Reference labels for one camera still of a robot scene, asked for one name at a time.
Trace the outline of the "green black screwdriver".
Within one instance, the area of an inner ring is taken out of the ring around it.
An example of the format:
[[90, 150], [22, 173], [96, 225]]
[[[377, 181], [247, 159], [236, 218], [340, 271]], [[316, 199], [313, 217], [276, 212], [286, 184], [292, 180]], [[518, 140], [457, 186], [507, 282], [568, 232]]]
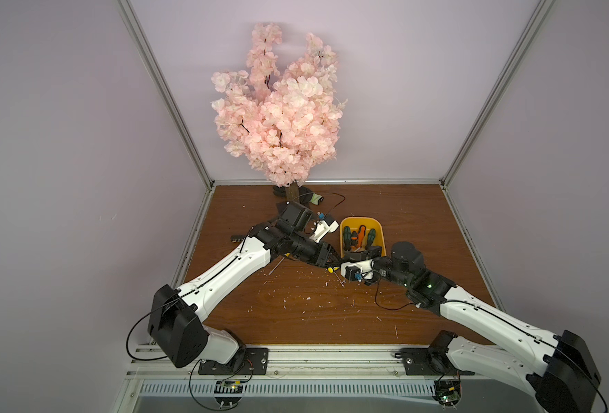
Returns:
[[350, 251], [352, 247], [352, 231], [349, 226], [344, 226], [342, 230], [342, 249]]
[[377, 237], [377, 231], [376, 231], [376, 229], [375, 228], [371, 228], [371, 230], [369, 230], [369, 232], [366, 234], [365, 248], [367, 250], [369, 248], [374, 246], [376, 237]]

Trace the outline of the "large orange black screwdriver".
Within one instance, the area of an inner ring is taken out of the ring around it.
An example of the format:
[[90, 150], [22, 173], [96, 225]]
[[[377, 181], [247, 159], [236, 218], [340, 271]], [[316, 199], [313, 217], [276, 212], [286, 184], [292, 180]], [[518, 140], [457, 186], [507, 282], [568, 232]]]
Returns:
[[357, 233], [359, 234], [359, 240], [358, 240], [358, 248], [357, 251], [363, 249], [365, 247], [365, 242], [366, 242], [366, 234], [367, 234], [367, 228], [365, 225], [361, 225], [359, 227], [359, 230], [357, 231]]

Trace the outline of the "yellow handle screwdriver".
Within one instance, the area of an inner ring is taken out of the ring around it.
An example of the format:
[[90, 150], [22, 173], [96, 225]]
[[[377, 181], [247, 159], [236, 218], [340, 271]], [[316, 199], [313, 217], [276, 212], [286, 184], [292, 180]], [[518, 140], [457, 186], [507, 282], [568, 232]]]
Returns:
[[277, 261], [277, 263], [274, 265], [274, 267], [272, 269], [270, 269], [270, 271], [267, 273], [267, 275], [272, 275], [275, 270], [280, 266], [281, 263], [283, 263], [283, 261], [285, 261], [285, 256], [282, 256], [280, 258], [280, 260]]

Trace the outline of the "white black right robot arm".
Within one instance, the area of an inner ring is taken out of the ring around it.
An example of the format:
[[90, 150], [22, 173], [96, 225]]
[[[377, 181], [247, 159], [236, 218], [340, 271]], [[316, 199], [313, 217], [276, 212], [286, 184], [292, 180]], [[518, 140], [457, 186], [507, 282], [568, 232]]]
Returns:
[[342, 265], [342, 275], [367, 284], [384, 280], [405, 287], [410, 303], [473, 330], [490, 345], [450, 332], [431, 346], [440, 373], [477, 373], [532, 396], [547, 412], [590, 412], [601, 377], [586, 341], [569, 330], [555, 334], [481, 301], [429, 269], [414, 244], [399, 242], [390, 256]]

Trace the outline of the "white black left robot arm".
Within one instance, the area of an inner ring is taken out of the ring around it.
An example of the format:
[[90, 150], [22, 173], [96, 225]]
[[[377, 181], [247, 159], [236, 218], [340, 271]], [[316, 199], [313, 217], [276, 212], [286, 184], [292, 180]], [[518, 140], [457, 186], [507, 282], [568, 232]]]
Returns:
[[254, 225], [240, 244], [202, 275], [177, 288], [157, 290], [148, 319], [148, 333], [176, 368], [197, 360], [216, 361], [237, 370], [245, 347], [228, 330], [204, 322], [242, 282], [279, 256], [318, 268], [340, 266], [340, 255], [323, 238], [339, 229], [329, 215], [320, 215], [311, 234], [304, 231], [313, 217], [305, 206], [286, 201], [276, 218]]

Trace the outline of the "yellow plastic storage box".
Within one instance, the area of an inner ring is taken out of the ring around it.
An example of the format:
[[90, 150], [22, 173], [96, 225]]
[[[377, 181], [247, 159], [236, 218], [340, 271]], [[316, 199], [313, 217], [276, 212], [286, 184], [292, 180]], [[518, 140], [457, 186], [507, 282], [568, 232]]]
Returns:
[[382, 225], [374, 218], [349, 217], [340, 224], [342, 257], [365, 259], [380, 252], [386, 255], [386, 242]]

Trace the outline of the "black green work glove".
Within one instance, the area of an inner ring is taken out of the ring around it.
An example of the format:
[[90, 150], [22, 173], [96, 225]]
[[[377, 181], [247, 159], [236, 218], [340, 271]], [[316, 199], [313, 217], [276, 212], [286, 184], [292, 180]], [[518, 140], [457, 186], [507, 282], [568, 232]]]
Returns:
[[[273, 186], [272, 189], [275, 196], [287, 199], [286, 187]], [[318, 194], [305, 186], [298, 188], [297, 202], [304, 206], [309, 204], [319, 205], [323, 200], [324, 197], [321, 194]]]

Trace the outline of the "pink artificial blossom tree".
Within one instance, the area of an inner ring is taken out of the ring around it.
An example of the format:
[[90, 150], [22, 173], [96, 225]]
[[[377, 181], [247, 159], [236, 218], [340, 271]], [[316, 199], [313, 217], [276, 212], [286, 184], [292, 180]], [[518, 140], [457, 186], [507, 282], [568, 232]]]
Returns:
[[283, 72], [275, 46], [282, 30], [254, 26], [247, 70], [216, 72], [211, 82], [221, 98], [212, 102], [215, 125], [231, 156], [278, 187], [306, 182], [311, 169], [335, 158], [345, 103], [335, 96], [337, 54], [314, 34], [304, 55]]

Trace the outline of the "right green circuit board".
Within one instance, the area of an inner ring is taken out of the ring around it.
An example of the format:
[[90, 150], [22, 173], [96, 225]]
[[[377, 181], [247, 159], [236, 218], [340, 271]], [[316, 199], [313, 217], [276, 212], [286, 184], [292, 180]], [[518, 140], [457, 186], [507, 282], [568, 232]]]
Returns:
[[438, 380], [433, 384], [433, 399], [441, 406], [454, 408], [462, 399], [462, 386], [458, 380]]

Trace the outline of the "green circuit board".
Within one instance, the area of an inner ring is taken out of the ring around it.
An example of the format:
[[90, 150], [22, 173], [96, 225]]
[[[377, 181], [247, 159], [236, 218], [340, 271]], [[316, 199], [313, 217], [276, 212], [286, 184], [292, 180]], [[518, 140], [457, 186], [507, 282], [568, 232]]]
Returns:
[[216, 383], [213, 397], [220, 411], [235, 409], [242, 400], [245, 383], [240, 380], [220, 380]]
[[458, 380], [438, 380], [433, 384], [433, 399], [441, 406], [454, 408], [462, 399], [462, 386]]

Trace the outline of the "left green circuit board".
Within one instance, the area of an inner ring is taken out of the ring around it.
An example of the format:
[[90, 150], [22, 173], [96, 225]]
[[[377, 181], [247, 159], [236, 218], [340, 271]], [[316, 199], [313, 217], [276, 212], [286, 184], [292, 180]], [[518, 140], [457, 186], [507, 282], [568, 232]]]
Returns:
[[242, 400], [245, 383], [240, 380], [220, 380], [216, 383], [213, 397], [220, 411], [235, 409]]

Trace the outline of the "dark metal tree base plate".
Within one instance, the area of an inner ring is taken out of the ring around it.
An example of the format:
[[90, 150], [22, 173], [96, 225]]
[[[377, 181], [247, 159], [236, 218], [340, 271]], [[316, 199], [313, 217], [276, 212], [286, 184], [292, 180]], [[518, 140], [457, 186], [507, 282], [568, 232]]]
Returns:
[[297, 203], [291, 201], [281, 202], [277, 205], [279, 216], [284, 220], [290, 220], [293, 216], [298, 214]]

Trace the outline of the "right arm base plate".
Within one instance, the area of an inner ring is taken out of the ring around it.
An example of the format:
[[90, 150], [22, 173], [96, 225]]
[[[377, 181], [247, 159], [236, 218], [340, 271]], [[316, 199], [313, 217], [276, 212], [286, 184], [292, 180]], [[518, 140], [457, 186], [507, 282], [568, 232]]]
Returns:
[[473, 376], [470, 371], [458, 370], [438, 350], [403, 348], [395, 352], [407, 376]]

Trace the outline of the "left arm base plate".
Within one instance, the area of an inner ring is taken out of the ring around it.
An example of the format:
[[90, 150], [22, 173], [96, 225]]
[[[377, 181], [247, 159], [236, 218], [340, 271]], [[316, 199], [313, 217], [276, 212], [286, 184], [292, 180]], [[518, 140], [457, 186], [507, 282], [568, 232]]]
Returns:
[[240, 349], [229, 362], [223, 364], [217, 361], [204, 360], [198, 367], [200, 376], [234, 376], [266, 374], [269, 361], [268, 348], [250, 347]]

